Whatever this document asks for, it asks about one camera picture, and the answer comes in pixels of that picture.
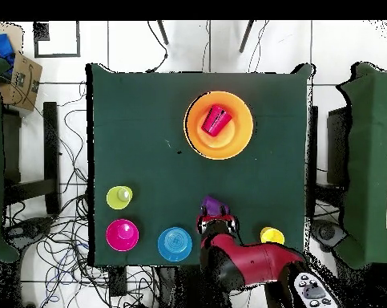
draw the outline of plate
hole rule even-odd
[[[212,137],[202,130],[202,124],[212,105],[223,108],[232,119]],[[189,106],[183,129],[190,146],[211,160],[225,160],[238,155],[246,147],[253,132],[253,119],[245,102],[229,92],[207,92]]]

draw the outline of blue object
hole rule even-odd
[[[6,33],[0,34],[0,57],[4,58],[14,68],[15,54]],[[12,74],[12,68],[6,73]]]
[[[158,249],[166,260],[182,261],[191,252],[191,237],[186,230],[179,227],[166,229],[159,236]]]

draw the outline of table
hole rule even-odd
[[[202,73],[111,73],[87,65],[90,254],[93,265],[197,265],[196,218],[206,195],[230,205],[244,243],[258,242],[271,225],[285,244],[301,251],[304,239],[304,156],[307,78],[311,66],[290,75]],[[183,133],[190,103],[207,91],[238,95],[252,112],[248,146],[228,160],[194,152]],[[109,188],[133,191],[123,210],[106,202]],[[117,252],[106,242],[107,226],[127,218],[139,242]],[[157,239],[179,226],[191,235],[191,254],[163,259]]]

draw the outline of controller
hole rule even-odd
[[[312,273],[299,273],[293,282],[306,308],[338,308],[336,301]]]

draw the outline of yellow-green cup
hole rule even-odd
[[[107,204],[112,209],[126,208],[132,199],[132,190],[123,185],[113,187],[107,192]]]
[[[278,229],[274,229],[272,227],[265,227],[265,228],[262,228],[260,232],[260,240],[261,240],[261,243],[275,242],[283,245],[284,235]]]

